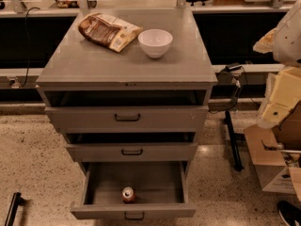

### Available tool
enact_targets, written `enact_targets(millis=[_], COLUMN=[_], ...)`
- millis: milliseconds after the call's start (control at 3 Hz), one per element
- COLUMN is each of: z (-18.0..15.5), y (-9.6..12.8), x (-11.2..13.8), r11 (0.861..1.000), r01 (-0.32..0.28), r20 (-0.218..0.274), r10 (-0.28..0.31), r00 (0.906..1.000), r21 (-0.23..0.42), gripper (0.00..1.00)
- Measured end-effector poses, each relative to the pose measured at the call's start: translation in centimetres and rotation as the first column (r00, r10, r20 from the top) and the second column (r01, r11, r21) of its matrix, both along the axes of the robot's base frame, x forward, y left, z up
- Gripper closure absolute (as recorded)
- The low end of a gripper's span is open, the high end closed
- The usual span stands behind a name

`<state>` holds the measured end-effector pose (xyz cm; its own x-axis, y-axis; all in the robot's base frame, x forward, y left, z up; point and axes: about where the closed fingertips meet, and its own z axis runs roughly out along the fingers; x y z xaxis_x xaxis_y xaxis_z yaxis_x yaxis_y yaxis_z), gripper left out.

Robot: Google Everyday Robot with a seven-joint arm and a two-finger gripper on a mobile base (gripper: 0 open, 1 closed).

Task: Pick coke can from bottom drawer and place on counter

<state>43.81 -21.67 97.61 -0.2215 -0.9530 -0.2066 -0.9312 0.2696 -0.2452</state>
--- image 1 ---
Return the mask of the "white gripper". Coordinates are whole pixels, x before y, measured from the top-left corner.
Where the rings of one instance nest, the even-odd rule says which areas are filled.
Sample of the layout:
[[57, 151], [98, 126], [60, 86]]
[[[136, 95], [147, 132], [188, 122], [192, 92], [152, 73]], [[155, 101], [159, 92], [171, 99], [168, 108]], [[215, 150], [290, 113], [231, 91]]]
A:
[[[255, 52], [267, 54], [274, 50], [273, 28], [253, 46]], [[265, 98], [259, 109], [257, 124], [260, 128], [270, 129], [291, 113], [301, 100], [301, 69], [285, 67], [278, 74], [269, 73], [266, 80]]]

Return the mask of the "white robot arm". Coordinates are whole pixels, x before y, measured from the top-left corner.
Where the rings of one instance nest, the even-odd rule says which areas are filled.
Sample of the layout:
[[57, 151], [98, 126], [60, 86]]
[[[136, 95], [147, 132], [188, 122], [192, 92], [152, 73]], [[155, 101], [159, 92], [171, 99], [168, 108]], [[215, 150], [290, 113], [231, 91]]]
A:
[[279, 125], [301, 100], [301, 1], [297, 1], [277, 26], [253, 46], [255, 52], [271, 52], [283, 65], [278, 74], [269, 74], [265, 99], [257, 124], [261, 128]]

